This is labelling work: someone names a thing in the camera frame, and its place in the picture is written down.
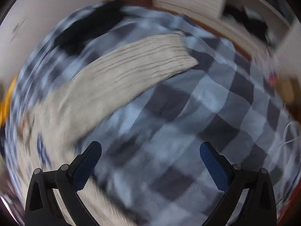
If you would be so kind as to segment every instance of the white cable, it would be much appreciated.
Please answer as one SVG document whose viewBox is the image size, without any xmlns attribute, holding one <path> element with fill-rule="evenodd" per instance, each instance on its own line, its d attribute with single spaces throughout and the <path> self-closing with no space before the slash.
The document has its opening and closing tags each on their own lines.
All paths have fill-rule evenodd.
<svg viewBox="0 0 301 226">
<path fill-rule="evenodd" d="M 288 132 L 288 128 L 289 128 L 289 126 L 292 125 L 292 124 L 294 124 L 294 125 L 296 126 L 296 128 L 297 128 L 297 130 L 298 130 L 298 136 L 297 136 L 296 138 L 292 139 L 292 140 L 289 140 L 289 141 L 286 141 L 286 142 L 282 142 L 282 143 L 278 146 L 278 148 L 277 148 L 277 150 L 279 150 L 280 147 L 283 148 L 283 168 L 285 168 L 285 166 L 287 165 L 287 163 L 290 162 L 291 156 L 295 154 L 295 151 L 296 151 L 295 149 L 301 147 L 300 142 L 299 142 L 299 147 L 298 147 L 298 146 L 295 146 L 295 149 L 292 150 L 292 152 L 291 152 L 291 154 L 290 154 L 290 157 L 289 157 L 289 159 L 287 160 L 287 146 L 286 146 L 286 144 L 291 143 L 291 142 L 294 142 L 294 141 L 296 141 L 296 140 L 300 140 L 300 138 L 301 138 L 301 125 L 300 125 L 300 123 L 299 123 L 298 121 L 290 121 L 290 122 L 285 126 L 285 128 L 284 128 L 284 131 L 283 131 L 283 141 L 285 141 L 285 138 L 286 138 L 287 132 Z M 286 169 L 283 170 L 282 181 L 281 181 L 281 187 L 280 187 L 280 193 L 279 193 L 279 199 L 280 199 L 279 204 L 280 204 L 280 206 L 282 206 L 282 203 L 283 203 L 283 202 L 282 202 L 282 199 L 283 199 L 283 197 L 284 197 L 284 187 L 285 187 L 285 184 L 286 184 L 285 178 L 286 178 Z"/>
</svg>

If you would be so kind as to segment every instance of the blue gripper pad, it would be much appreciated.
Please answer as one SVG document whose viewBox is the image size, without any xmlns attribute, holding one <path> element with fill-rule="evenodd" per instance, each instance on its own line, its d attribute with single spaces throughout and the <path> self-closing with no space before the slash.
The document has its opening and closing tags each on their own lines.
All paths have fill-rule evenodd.
<svg viewBox="0 0 301 226">
<path fill-rule="evenodd" d="M 74 159 L 73 162 L 80 162 L 73 172 L 72 189 L 74 191 L 82 190 L 85 187 L 94 167 L 101 157 L 101 151 L 102 149 L 100 143 L 93 141 L 81 155 L 78 155 Z"/>
<path fill-rule="evenodd" d="M 216 187 L 226 192 L 234 177 L 231 164 L 224 156 L 219 155 L 209 142 L 201 144 L 200 155 Z"/>
</svg>

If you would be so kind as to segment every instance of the beige towel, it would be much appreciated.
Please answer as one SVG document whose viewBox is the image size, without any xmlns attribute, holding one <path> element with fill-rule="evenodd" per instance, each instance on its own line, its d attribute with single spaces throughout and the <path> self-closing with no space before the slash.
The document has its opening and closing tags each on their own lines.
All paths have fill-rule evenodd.
<svg viewBox="0 0 301 226">
<path fill-rule="evenodd" d="M 54 90 L 25 116 L 18 132 L 19 174 L 24 198 L 35 168 L 56 170 L 64 163 L 70 164 L 76 156 L 75 142 L 104 117 L 158 82 L 195 65 L 197 61 L 186 52 L 180 35 L 156 35 L 102 56 L 71 82 Z M 39 133 L 51 166 L 40 162 Z M 88 181 L 79 196 L 100 225 L 133 225 L 92 181 Z M 67 212 L 63 213 L 71 221 Z"/>
</svg>

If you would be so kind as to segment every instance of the checkered blanket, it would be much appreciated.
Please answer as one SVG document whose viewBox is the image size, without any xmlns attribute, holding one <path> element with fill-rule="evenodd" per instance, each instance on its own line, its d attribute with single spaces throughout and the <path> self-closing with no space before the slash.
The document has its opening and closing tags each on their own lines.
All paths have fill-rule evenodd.
<svg viewBox="0 0 301 226">
<path fill-rule="evenodd" d="M 215 37 L 187 17 L 132 6 L 123 8 L 127 17 L 121 23 L 87 42 L 79 56 L 53 48 L 56 36 L 95 7 L 79 9 L 61 21 L 20 72 L 5 142 L 16 189 L 16 126 L 24 110 L 119 46 L 181 30 L 184 45 L 199 65 L 117 109 L 75 144 L 77 152 L 92 140 L 102 144 L 103 155 L 93 176 L 139 225 L 201 225 L 212 213 L 223 193 L 200 158 L 203 141 L 211 142 L 230 163 L 245 170 L 266 167 L 276 202 L 286 201 L 299 177 L 300 148 L 294 143 L 285 152 L 278 148 L 294 138 L 296 131 L 289 128 L 283 136 L 292 118 L 259 70 L 235 52 L 231 42 Z"/>
</svg>

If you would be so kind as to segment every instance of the wooden floor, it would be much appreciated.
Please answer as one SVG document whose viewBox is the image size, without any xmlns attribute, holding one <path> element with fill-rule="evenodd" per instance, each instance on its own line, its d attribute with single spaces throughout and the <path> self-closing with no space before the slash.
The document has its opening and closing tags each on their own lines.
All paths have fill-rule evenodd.
<svg viewBox="0 0 301 226">
<path fill-rule="evenodd" d="M 127 4 L 129 5 L 133 5 L 133 6 L 142 6 L 145 8 L 149 8 L 149 9 L 156 9 L 156 10 L 160 10 L 160 11 L 167 11 L 165 9 L 160 9 L 160 8 L 156 8 L 153 5 L 153 1 L 152 0 L 124 0 Z M 218 36 L 218 37 L 224 37 L 227 38 L 225 35 L 223 35 L 222 33 L 212 29 L 211 27 L 192 19 L 197 25 L 199 25 L 200 27 L 202 27 L 203 29 L 211 32 L 212 34 Z M 249 53 L 247 53 L 245 50 L 243 50 L 239 45 L 237 45 L 236 43 L 232 42 L 235 46 L 235 49 L 237 50 L 237 52 L 239 52 L 241 55 L 243 55 L 248 61 L 251 61 L 251 55 Z"/>
</svg>

